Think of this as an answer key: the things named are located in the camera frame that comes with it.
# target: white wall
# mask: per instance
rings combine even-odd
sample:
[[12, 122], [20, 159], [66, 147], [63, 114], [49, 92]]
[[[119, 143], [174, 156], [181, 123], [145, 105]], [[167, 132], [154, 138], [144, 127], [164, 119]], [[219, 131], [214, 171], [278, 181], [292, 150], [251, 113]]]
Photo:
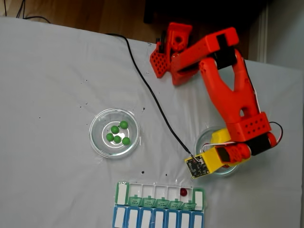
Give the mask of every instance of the white wall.
[[269, 5], [266, 62], [304, 71], [304, 0]]

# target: robotic arm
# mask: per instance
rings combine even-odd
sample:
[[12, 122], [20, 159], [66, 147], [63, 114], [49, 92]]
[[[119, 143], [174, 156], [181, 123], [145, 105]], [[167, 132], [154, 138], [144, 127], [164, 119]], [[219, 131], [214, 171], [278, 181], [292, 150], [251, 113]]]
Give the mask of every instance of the robotic arm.
[[[210, 174], [222, 166], [233, 166], [247, 161], [276, 146], [271, 127], [264, 112], [260, 111], [255, 89], [249, 78], [245, 61], [233, 46], [238, 43], [234, 28], [209, 34], [187, 48], [191, 25], [170, 23], [167, 39], [162, 35], [150, 56], [150, 63], [158, 78], [166, 71], [172, 83], [181, 85], [197, 71], [201, 72], [211, 101], [224, 119], [229, 140], [185, 160], [194, 178]], [[220, 78], [219, 69], [232, 66], [235, 74], [232, 91]]]

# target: black cable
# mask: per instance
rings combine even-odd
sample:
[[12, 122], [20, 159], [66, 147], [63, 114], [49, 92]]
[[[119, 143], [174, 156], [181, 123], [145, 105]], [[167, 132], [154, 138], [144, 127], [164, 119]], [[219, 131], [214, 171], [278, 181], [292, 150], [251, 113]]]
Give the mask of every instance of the black cable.
[[24, 0], [23, 16], [22, 16], [23, 19], [24, 19], [24, 12], [25, 12], [25, 0]]
[[20, 8], [19, 8], [19, 10], [18, 10], [18, 13], [17, 13], [16, 18], [19, 18], [19, 17], [20, 17], [22, 8], [23, 8], [23, 16], [22, 16], [22, 19], [28, 20], [28, 19], [32, 19], [32, 18], [41, 18], [41, 19], [43, 19], [43, 20], [46, 20], [49, 24], [51, 24], [51, 22], [50, 22], [48, 19], [46, 19], [45, 17], [42, 17], [42, 16], [25, 17], [25, 0], [22, 0], [21, 6], [20, 6]]
[[19, 8], [19, 10], [18, 10], [18, 13], [17, 13], [17, 15], [16, 15], [16, 18], [19, 18], [19, 17], [20, 17], [20, 13], [21, 13], [23, 4], [24, 4], [24, 0], [22, 0], [22, 2], [21, 2], [21, 6], [20, 6], [20, 8]]
[[136, 65], [136, 62], [135, 62], [135, 60], [134, 60], [134, 58], [133, 58], [133, 55], [132, 55], [132, 52], [131, 52], [131, 48], [130, 48], [130, 44], [129, 44], [129, 42], [128, 42], [128, 39], [127, 39], [126, 37], [122, 36], [122, 35], [115, 34], [115, 33], [107, 33], [107, 35], [115, 36], [115, 37], [121, 37], [121, 38], [123, 38], [123, 39], [126, 41], [127, 46], [128, 46], [128, 49], [129, 49], [129, 53], [130, 53], [130, 56], [131, 56], [131, 59], [132, 59], [132, 62], [133, 62], [133, 64], [134, 64], [134, 66], [135, 66], [135, 68], [136, 68], [136, 70], [137, 70], [139, 76], [142, 78], [143, 82], [146, 84], [146, 86], [148, 87], [148, 89], [149, 89], [151, 95], [153, 96], [153, 98], [154, 98], [154, 100], [155, 100], [155, 102], [156, 102], [156, 104], [157, 104], [157, 106], [158, 106], [158, 108], [159, 108], [159, 110], [160, 110], [160, 112], [161, 112], [161, 115], [162, 115], [162, 117], [164, 118], [164, 120], [165, 120], [165, 122], [166, 122], [166, 124], [167, 124], [167, 126], [168, 126], [168, 128], [169, 128], [169, 130], [171, 131], [171, 133], [173, 134], [173, 136], [177, 139], [177, 141], [181, 144], [181, 146], [184, 148], [184, 150], [185, 150], [188, 154], [190, 154], [190, 156], [191, 156], [193, 159], [195, 159], [194, 156], [193, 156], [193, 155], [191, 154], [191, 152], [189, 151], [189, 149], [185, 146], [185, 144], [180, 140], [180, 138], [176, 135], [176, 133], [175, 133], [175, 132], [173, 131], [173, 129], [171, 128], [171, 126], [170, 126], [170, 124], [169, 124], [169, 122], [168, 122], [168, 120], [167, 120], [165, 114], [164, 114], [163, 111], [162, 111], [161, 105], [160, 105], [160, 103], [158, 102], [158, 100], [157, 100], [157, 98], [156, 98], [154, 92], [152, 91], [151, 87], [149, 86], [149, 84], [147, 83], [147, 81], [144, 79], [142, 73], [140, 72], [139, 68], [138, 68], [137, 65]]
[[269, 123], [270, 123], [270, 124], [271, 124], [271, 123], [274, 123], [274, 124], [278, 125], [278, 126], [281, 128], [281, 134], [280, 134], [278, 140], [276, 141], [276, 145], [275, 145], [275, 146], [277, 146], [277, 145], [281, 142], [281, 140], [282, 140], [282, 138], [283, 138], [283, 127], [282, 127], [279, 123], [274, 122], [274, 121], [271, 121], [271, 122], [269, 122]]
[[7, 13], [6, 13], [6, 2], [4, 0], [4, 10], [5, 10], [5, 16], [7, 16]]
[[51, 24], [51, 22], [49, 22], [49, 20], [48, 19], [46, 19], [45, 17], [42, 17], [42, 16], [33, 16], [33, 17], [26, 17], [26, 18], [24, 18], [25, 20], [28, 20], [28, 19], [32, 19], [32, 18], [41, 18], [41, 19], [44, 19], [44, 20], [46, 20], [49, 24]]

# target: pill organizer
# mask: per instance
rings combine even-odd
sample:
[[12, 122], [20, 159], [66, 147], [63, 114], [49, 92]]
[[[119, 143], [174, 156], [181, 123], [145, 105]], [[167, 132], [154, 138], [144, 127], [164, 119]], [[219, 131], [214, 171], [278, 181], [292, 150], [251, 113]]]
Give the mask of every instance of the pill organizer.
[[204, 198], [202, 188], [120, 181], [112, 228], [203, 228]]

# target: circuit board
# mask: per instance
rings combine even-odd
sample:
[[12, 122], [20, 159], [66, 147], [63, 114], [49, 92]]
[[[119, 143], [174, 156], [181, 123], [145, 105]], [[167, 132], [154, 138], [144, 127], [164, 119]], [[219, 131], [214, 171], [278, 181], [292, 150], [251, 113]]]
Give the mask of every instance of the circuit board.
[[209, 174], [209, 170], [208, 170], [202, 156], [199, 155], [196, 158], [198, 160], [200, 160], [201, 163], [195, 161], [193, 158], [186, 160], [186, 164], [191, 172], [192, 178], [198, 178], [198, 177]]

